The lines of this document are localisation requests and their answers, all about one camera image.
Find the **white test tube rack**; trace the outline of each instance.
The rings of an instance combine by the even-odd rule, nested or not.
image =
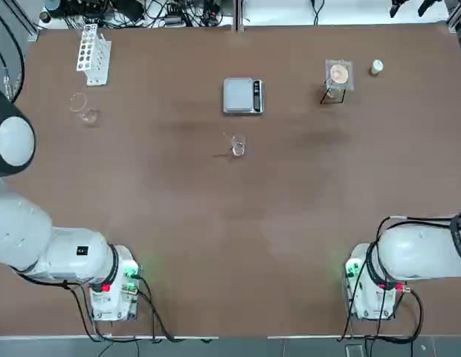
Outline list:
[[[110,50],[112,41],[97,35],[97,25],[85,25],[80,40],[77,72],[87,76],[87,86],[103,86],[109,78]]]

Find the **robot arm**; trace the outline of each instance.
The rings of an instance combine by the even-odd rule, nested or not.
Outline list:
[[[29,120],[0,92],[0,177],[32,162]],[[0,263],[47,283],[87,283],[95,320],[132,320],[137,312],[138,264],[123,245],[107,244],[85,228],[57,228],[51,218],[0,179]]]
[[[435,223],[430,221],[406,223],[387,229],[377,247],[375,242],[357,245],[346,262],[347,296],[354,296],[359,318],[379,319],[382,301],[382,318],[392,317],[402,282],[461,277],[461,214],[447,219],[444,228],[428,226]]]

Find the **table surface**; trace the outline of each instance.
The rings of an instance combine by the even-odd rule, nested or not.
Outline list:
[[[342,265],[354,245],[388,214],[461,210],[461,53],[446,26],[105,36],[103,87],[86,89],[75,72],[75,32],[46,32],[30,47],[19,107],[37,151],[8,182],[56,226],[128,245],[175,334],[341,333]],[[375,58],[385,67],[373,78]],[[353,61],[355,90],[342,105],[318,104],[325,59]],[[238,76],[263,80],[262,116],[222,114],[222,82]],[[69,112],[78,91],[101,111],[99,127]],[[244,157],[224,156],[224,132],[246,136]],[[413,286],[423,333],[461,334],[461,280]],[[0,335],[83,334],[69,293],[4,266],[0,287]],[[414,311],[408,304],[382,331],[408,333]],[[114,333],[149,334],[147,308]]]

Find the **connector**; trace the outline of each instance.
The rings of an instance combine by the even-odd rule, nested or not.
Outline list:
[[[121,290],[130,295],[136,295],[138,293],[138,288],[135,285],[123,285]]]

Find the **metal frame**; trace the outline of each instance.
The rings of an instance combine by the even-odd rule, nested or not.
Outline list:
[[[447,26],[451,33],[456,33],[461,27],[461,0],[459,0],[457,6],[449,13]]]
[[[244,31],[244,24],[242,21],[243,18],[244,14],[242,13],[242,0],[233,0],[233,32]]]

